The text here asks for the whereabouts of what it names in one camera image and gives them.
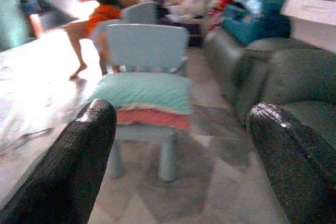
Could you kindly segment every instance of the mint green cushion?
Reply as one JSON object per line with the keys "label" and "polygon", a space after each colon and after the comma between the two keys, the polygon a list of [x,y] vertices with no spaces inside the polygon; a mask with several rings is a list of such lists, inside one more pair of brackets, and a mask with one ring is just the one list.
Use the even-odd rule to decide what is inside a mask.
{"label": "mint green cushion", "polygon": [[122,109],[154,108],[191,114],[191,83],[168,73],[114,73],[104,76],[86,102],[104,99]]}

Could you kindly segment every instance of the chair backrest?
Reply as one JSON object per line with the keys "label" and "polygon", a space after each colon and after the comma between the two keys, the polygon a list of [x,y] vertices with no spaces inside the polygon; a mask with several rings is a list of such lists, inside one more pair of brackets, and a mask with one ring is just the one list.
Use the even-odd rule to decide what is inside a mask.
{"label": "chair backrest", "polygon": [[157,2],[144,2],[132,5],[122,10],[121,18],[132,24],[157,24]]}
{"label": "chair backrest", "polygon": [[177,68],[184,58],[188,32],[184,27],[113,24],[107,38],[116,65]]}

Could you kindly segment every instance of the white box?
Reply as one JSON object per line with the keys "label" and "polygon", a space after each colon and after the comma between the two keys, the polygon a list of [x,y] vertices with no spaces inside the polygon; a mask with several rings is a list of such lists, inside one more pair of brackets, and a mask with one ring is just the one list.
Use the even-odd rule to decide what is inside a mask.
{"label": "white box", "polygon": [[281,13],[291,19],[291,36],[336,52],[336,0],[286,0]]}

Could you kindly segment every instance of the bare foot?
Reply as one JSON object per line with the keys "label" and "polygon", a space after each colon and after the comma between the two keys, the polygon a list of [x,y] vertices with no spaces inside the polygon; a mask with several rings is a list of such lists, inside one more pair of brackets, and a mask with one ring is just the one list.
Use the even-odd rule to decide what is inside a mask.
{"label": "bare foot", "polygon": [[79,74],[79,72],[83,71],[84,69],[86,69],[88,66],[84,63],[84,64],[81,64],[79,66],[79,68],[77,69],[76,72],[74,72],[72,75],[70,75],[70,78],[69,80],[73,80],[74,78],[77,77],[77,75]]}

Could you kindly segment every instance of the chair leg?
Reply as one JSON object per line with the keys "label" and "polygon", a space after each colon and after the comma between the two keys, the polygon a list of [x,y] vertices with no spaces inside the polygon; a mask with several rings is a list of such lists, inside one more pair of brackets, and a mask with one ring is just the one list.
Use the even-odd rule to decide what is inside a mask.
{"label": "chair leg", "polygon": [[123,173],[122,158],[119,148],[119,140],[115,139],[111,154],[110,154],[110,164],[111,164],[111,175],[113,178],[118,178]]}
{"label": "chair leg", "polygon": [[159,177],[166,182],[176,178],[175,141],[176,136],[170,141],[161,142]]}

